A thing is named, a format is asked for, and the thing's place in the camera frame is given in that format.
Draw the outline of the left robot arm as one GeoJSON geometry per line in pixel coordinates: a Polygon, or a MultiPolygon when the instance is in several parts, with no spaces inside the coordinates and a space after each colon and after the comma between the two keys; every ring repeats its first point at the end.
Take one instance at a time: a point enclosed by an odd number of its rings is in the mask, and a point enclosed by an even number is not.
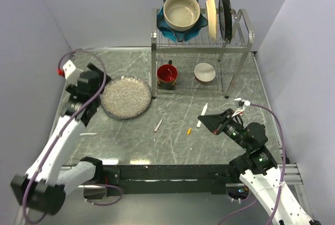
{"type": "Polygon", "coordinates": [[[99,69],[93,63],[87,65],[86,71],[71,68],[75,81],[66,87],[70,97],[63,105],[52,136],[27,172],[15,175],[10,183],[23,209],[44,215],[58,213],[66,196],[81,184],[88,181],[98,184],[104,178],[102,161],[92,157],[82,158],[68,173],[60,175],[70,146],[96,114],[101,103],[99,95],[111,80],[105,68],[99,69]]]}

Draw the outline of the white pen green tip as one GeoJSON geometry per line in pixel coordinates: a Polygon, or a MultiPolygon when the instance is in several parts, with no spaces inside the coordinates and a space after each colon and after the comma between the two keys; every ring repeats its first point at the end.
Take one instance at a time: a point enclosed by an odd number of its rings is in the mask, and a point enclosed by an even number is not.
{"type": "MultiPolygon", "coordinates": [[[[207,111],[207,108],[208,108],[208,104],[206,103],[205,106],[203,107],[203,110],[202,110],[201,114],[200,114],[201,116],[205,115],[205,113],[207,111]]],[[[198,120],[196,128],[200,128],[201,124],[202,124],[202,122],[200,120],[198,120]]]]}

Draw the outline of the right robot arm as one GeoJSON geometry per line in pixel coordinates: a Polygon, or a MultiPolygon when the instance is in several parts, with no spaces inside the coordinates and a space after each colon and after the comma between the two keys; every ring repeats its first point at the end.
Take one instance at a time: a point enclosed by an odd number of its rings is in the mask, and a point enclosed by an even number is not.
{"type": "Polygon", "coordinates": [[[243,182],[270,216],[268,224],[319,224],[299,204],[284,181],[285,166],[278,166],[266,147],[265,126],[238,122],[232,109],[216,115],[199,115],[198,120],[214,135],[224,133],[245,151],[230,161],[229,176],[243,182]]]}

